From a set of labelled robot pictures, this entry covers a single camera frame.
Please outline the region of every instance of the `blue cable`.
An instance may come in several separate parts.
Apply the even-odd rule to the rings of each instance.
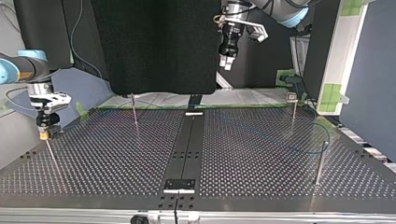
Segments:
[[[147,103],[147,102],[144,102],[144,101],[137,101],[137,102],[142,103],[142,104],[146,104],[146,105],[153,105],[153,106],[156,106],[156,107],[158,107],[158,108],[160,108],[160,109],[177,109],[177,108],[186,107],[186,106],[202,106],[202,107],[207,107],[207,108],[211,107],[211,105],[180,105],[180,106],[176,106],[176,107],[174,107],[174,108],[169,108],[169,106],[155,105],[155,104]],[[324,127],[323,125],[316,123],[316,119],[317,119],[317,117],[318,117],[316,111],[315,111],[314,109],[312,109],[310,106],[309,106],[308,108],[309,108],[309,110],[314,114],[314,119],[313,119],[312,125],[313,125],[313,126],[318,126],[318,127],[320,127],[321,129],[324,130],[324,132],[325,132],[326,135],[327,135],[327,142],[328,142],[329,145],[330,145],[331,137],[330,137],[329,131],[328,131],[327,128]],[[101,114],[100,116],[102,117],[102,116],[106,115],[107,113],[109,113],[109,112],[111,112],[111,111],[114,111],[115,109],[107,110],[105,113]],[[222,111],[221,111],[221,110],[219,110],[219,111],[220,111],[219,116],[220,116],[223,120],[225,120],[225,121],[228,122],[228,123],[231,123],[232,125],[235,125],[234,120],[226,118],[225,116],[222,115]],[[86,122],[88,122],[88,121],[89,121],[89,120],[86,119],[86,120],[84,120],[84,121],[83,121],[82,123],[80,123],[80,124],[86,123]],[[238,124],[236,124],[236,125],[238,125],[239,127],[245,129],[246,131],[248,131],[248,132],[250,132],[250,133],[255,133],[255,134],[259,135],[260,137],[264,138],[266,141],[270,141],[270,142],[274,143],[274,144],[277,145],[277,146],[285,147],[285,148],[287,148],[287,149],[289,149],[289,150],[293,150],[293,151],[296,151],[296,152],[299,152],[299,153],[303,153],[303,154],[307,154],[307,155],[319,155],[319,154],[321,154],[322,152],[326,151],[326,150],[329,148],[329,145],[327,145],[327,146],[326,146],[325,148],[323,148],[321,151],[306,151],[306,150],[299,149],[299,148],[297,148],[297,147],[289,147],[289,146],[287,146],[285,143],[283,143],[282,141],[276,139],[275,137],[273,137],[273,136],[271,136],[271,135],[269,135],[269,134],[265,134],[263,131],[258,130],[257,128],[254,128],[254,127],[251,127],[251,126],[249,126],[249,125],[247,125],[247,124],[242,124],[242,123],[238,123]],[[73,128],[73,127],[75,127],[75,126],[77,126],[77,125],[73,125],[73,126],[71,126],[71,127],[64,128],[63,130],[70,129],[70,128]]]

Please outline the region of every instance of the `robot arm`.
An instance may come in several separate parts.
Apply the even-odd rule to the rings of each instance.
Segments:
[[[253,8],[260,8],[273,17],[278,23],[291,28],[295,27],[308,12],[310,0],[231,0],[222,10],[222,14],[214,18],[223,34],[223,42],[219,47],[220,67],[231,70],[233,61],[238,55],[238,41],[245,28],[249,38],[261,43],[268,37],[262,24],[248,21],[248,13]]]
[[[0,53],[0,85],[25,82],[31,105],[37,110],[36,124],[42,140],[60,131],[57,111],[66,108],[71,97],[53,90],[46,54],[42,50],[20,50],[18,57]]]

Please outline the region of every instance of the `white panel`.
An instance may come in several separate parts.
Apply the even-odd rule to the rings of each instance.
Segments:
[[[345,94],[350,72],[361,37],[361,28],[364,24],[367,5],[359,16],[339,16],[335,24],[332,45],[329,51],[325,73],[323,76],[318,105],[320,105],[322,92],[326,83],[341,84],[341,94]],[[338,104],[335,112],[319,112],[320,115],[340,115],[343,104]]]

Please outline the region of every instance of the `vertical metal post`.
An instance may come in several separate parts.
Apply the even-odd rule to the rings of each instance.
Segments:
[[[294,103],[294,110],[293,110],[293,122],[294,122],[294,120],[296,119],[297,103],[298,103],[298,101],[296,101],[296,102]]]
[[[55,155],[53,154],[52,147],[51,147],[51,145],[50,145],[50,140],[47,139],[47,140],[46,140],[46,144],[47,144],[47,148],[48,148],[48,150],[49,150],[50,156],[52,157],[53,160],[56,161]]]
[[[319,184],[320,176],[321,176],[321,173],[322,173],[322,170],[323,170],[324,159],[326,157],[325,149],[327,148],[328,145],[329,145],[329,142],[327,142],[327,141],[323,142],[322,150],[321,150],[321,153],[320,153],[317,178],[315,179],[315,185]]]
[[[134,94],[133,93],[131,95],[131,98],[132,98],[132,109],[134,111],[134,123],[137,124],[137,116],[136,116],[136,110],[134,108],[135,103],[134,103]]]

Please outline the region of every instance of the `perforated metal table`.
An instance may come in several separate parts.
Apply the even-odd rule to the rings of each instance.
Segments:
[[[0,171],[0,207],[396,213],[396,176],[326,119],[298,108],[98,110]],[[194,179],[194,194],[164,194]]]

